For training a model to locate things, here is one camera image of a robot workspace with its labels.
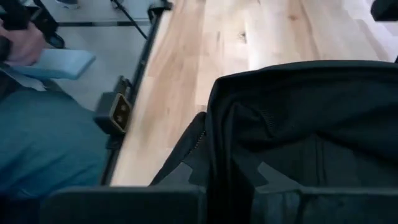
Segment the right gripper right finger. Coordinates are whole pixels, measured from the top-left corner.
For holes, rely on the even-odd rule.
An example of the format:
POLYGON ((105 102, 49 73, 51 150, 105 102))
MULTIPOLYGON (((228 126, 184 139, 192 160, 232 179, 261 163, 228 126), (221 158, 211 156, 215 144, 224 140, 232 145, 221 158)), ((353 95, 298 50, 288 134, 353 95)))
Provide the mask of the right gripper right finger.
POLYGON ((256 189, 251 223, 393 223, 397 189, 256 189))

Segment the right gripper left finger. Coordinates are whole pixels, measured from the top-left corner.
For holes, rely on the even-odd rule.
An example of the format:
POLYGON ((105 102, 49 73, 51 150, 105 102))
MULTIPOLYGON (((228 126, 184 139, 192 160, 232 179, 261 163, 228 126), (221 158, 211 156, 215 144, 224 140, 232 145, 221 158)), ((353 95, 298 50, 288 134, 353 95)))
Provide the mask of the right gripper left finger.
POLYGON ((47 198, 40 222, 53 224, 207 221, 206 192, 196 185, 73 187, 47 198))

